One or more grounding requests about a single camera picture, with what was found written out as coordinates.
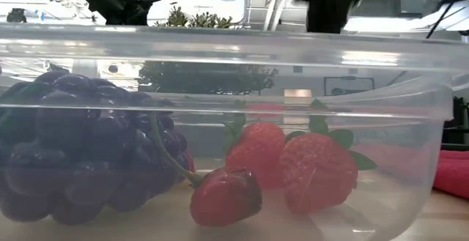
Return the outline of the purple toy grape bunch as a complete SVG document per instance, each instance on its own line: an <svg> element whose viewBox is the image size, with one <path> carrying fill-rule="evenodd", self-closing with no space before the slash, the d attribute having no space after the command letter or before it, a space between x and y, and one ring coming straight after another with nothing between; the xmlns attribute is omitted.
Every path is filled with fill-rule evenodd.
<svg viewBox="0 0 469 241"><path fill-rule="evenodd" d="M172 102L66 71L0 94L0 214L76 225L103 208L137 210L190 168Z"/></svg>

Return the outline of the small leafy toy strawberry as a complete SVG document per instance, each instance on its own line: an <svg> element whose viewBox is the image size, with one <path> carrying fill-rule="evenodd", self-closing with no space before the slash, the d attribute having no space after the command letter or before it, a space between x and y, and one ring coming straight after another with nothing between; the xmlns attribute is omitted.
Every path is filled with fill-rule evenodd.
<svg viewBox="0 0 469 241"><path fill-rule="evenodd" d="M327 117L309 116L309 130L288 135L280 154L282 189L290 212L306 215L343 204L356 188L359 171L377 168L351 150L354 134L330 130Z"/></svg>

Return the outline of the red toy cherry with stem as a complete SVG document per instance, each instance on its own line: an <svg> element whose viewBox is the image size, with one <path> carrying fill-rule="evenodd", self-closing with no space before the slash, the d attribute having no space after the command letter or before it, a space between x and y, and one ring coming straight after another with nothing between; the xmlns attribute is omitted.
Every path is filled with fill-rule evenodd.
<svg viewBox="0 0 469 241"><path fill-rule="evenodd" d="M258 214L262 191L246 167L217 168L201 176L182 167L166 150L160 137L157 114L149 113L152 137L165 161L188 179L193 188L190 214L200 226L223 227Z"/></svg>

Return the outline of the clear plastic tupperware container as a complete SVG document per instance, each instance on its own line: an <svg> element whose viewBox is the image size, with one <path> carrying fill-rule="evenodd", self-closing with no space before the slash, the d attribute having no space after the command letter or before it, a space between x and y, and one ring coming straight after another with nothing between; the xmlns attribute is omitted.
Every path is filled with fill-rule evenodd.
<svg viewBox="0 0 469 241"><path fill-rule="evenodd" d="M148 26L0 25L0 94L43 73L66 71L139 90L145 61L265 65L275 86L261 94L145 92L172 102L171 118L205 176L225 165L224 123L236 106L273 104L286 138L309 130L309 116L327 117L330 130L362 143L421 146L440 151L443 126L453 116L453 92L469 86L469 45L434 40L296 34L231 29ZM374 78L375 89L325 96L324 77ZM183 177L167 193L130 212L105 207L76 225L46 217L15 222L0 214L0 241L392 241L409 228L432 189L432 163L421 183L377 168L359 171L343 204L297 215L282 185L262 191L261 211L223 227L200 226L190 214L191 182Z"/></svg>

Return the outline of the black framed board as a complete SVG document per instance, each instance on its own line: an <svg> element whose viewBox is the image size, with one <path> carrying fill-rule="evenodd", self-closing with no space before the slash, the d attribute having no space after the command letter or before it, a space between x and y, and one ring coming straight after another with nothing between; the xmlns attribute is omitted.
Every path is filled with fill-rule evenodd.
<svg viewBox="0 0 469 241"><path fill-rule="evenodd" d="M325 96L339 96L373 90L375 83L374 78L366 77L324 77L323 88Z"/></svg>

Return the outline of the large red toy strawberry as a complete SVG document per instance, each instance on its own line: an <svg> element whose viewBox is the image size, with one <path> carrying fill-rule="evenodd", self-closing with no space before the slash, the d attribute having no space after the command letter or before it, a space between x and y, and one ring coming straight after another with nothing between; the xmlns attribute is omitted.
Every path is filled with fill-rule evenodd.
<svg viewBox="0 0 469 241"><path fill-rule="evenodd" d="M234 113L232 120L224 123L225 165L248 168L263 190L281 187L279 158L286 135L274 122L280 117L274 111L283 107L273 104L247 105L241 101L235 105L250 112Z"/></svg>

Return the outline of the red folded cloth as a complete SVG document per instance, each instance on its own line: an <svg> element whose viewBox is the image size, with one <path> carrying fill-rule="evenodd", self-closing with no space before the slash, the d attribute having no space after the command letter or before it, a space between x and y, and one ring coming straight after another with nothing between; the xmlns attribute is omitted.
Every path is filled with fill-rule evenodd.
<svg viewBox="0 0 469 241"><path fill-rule="evenodd" d="M362 143L352 149L373 160L378 171L413 184L423 182L424 173L436 163L430 173L433 188L469 199L469 150L436 152L436 146L435 142L416 147Z"/></svg>

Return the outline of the black metal table frame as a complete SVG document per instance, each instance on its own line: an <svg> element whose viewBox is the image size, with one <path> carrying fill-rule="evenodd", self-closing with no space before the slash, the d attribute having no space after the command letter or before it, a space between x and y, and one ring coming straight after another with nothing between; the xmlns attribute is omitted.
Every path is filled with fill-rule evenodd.
<svg viewBox="0 0 469 241"><path fill-rule="evenodd" d="M453 97L453 119L443 127L442 150L469 151L469 103Z"/></svg>

